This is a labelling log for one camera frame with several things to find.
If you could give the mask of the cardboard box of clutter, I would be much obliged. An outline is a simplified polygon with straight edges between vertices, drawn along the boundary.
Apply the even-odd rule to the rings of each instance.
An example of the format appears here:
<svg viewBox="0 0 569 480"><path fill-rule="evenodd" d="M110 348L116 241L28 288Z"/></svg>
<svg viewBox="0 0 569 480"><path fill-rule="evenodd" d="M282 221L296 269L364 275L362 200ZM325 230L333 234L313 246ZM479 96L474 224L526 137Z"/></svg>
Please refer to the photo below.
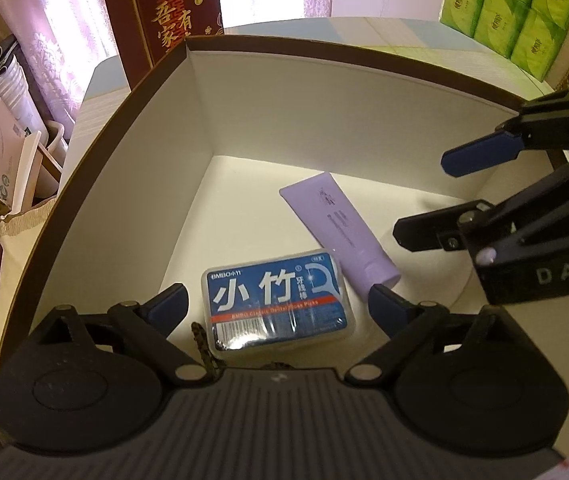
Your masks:
<svg viewBox="0 0 569 480"><path fill-rule="evenodd" d="M0 42L0 216L56 195L68 144L64 125L38 110L18 42Z"/></svg>

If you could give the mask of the leopard print hair clip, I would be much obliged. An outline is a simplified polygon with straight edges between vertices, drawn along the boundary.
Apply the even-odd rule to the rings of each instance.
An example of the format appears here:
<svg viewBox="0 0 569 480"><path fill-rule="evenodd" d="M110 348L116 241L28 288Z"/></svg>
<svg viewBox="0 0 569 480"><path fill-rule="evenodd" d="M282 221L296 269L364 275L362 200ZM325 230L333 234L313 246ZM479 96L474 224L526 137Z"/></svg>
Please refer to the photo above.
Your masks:
<svg viewBox="0 0 569 480"><path fill-rule="evenodd" d="M207 341L207 332L205 328L198 322L192 322L190 325L193 340L198 348L199 355L207 373L213 378L219 378L226 368L226 363L214 356Z"/></svg>

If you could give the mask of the checkered tablecloth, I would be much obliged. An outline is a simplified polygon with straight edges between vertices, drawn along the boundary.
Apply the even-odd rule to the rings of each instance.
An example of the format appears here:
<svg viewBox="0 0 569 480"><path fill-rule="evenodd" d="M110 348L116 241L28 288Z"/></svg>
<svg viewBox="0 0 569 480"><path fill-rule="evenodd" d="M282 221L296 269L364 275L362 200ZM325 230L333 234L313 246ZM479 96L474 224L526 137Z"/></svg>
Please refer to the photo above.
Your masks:
<svg viewBox="0 0 569 480"><path fill-rule="evenodd" d="M443 84L435 73L440 68L453 73L454 86L497 96L506 106L531 100L551 91L515 64L475 40L439 22L412 18L301 18L230 27L219 40L199 38L191 47L237 52L263 52L302 58L397 68L403 74L426 75ZM61 184L67 185L98 133L130 93L121 58L111 56L91 75L80 106L70 147L62 169Z"/></svg>

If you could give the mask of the purple cream tube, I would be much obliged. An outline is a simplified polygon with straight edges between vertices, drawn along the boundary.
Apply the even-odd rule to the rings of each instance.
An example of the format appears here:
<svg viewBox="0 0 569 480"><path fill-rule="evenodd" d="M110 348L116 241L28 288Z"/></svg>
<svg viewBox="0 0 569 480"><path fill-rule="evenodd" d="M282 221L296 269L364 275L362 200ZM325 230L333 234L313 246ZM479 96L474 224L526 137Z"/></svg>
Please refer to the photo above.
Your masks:
<svg viewBox="0 0 569 480"><path fill-rule="evenodd" d="M332 253L357 295L393 288L401 271L329 172L282 188L280 196L322 248Z"/></svg>

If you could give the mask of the red gift bag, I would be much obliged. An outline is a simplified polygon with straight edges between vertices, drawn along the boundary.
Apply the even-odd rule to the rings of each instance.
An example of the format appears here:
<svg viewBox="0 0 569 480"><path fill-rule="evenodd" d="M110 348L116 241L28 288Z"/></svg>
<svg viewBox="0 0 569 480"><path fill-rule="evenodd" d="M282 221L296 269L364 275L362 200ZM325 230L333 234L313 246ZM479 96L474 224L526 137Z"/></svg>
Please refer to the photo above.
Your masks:
<svg viewBox="0 0 569 480"><path fill-rule="evenodd" d="M220 0L104 0L130 88L189 36L222 35Z"/></svg>

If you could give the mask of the green tissue pack stack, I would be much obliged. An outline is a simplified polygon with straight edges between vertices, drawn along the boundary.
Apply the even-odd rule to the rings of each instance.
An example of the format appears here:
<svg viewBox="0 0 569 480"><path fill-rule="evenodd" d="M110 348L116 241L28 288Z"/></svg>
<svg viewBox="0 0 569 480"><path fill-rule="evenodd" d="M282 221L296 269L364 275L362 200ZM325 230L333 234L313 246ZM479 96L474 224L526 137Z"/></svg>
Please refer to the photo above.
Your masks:
<svg viewBox="0 0 569 480"><path fill-rule="evenodd" d="M542 81L565 42L569 0L443 0L440 22Z"/></svg>

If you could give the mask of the blue dental floss box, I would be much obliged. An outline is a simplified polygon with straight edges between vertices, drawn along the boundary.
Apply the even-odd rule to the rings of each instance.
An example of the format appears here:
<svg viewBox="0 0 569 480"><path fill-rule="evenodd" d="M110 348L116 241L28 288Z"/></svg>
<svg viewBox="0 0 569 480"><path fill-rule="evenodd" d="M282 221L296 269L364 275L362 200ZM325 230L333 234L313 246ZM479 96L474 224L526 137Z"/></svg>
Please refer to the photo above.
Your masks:
<svg viewBox="0 0 569 480"><path fill-rule="evenodd" d="M219 356L342 339L355 318L341 266L311 252L218 266L201 278L208 343Z"/></svg>

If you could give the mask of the brown cardboard storage box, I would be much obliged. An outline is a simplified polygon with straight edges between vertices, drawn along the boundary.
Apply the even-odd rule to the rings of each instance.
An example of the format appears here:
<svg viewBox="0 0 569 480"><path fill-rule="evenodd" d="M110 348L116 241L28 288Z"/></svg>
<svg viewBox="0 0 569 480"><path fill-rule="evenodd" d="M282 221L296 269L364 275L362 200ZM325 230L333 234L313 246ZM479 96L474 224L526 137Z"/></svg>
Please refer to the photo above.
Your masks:
<svg viewBox="0 0 569 480"><path fill-rule="evenodd" d="M530 479L569 454L569 296L490 304L465 250L410 252L397 220L493 206L569 162L562 150L463 177L452 148L522 100L453 73L177 47L130 92L57 199L0 350L0 478ZM449 318L390 385L345 385L388 336L344 278L342 339L219 356L207 385L167 385L111 324L174 283L168 340L202 364L201 278L324 249L280 196L329 172L401 271L392 292Z"/></svg>

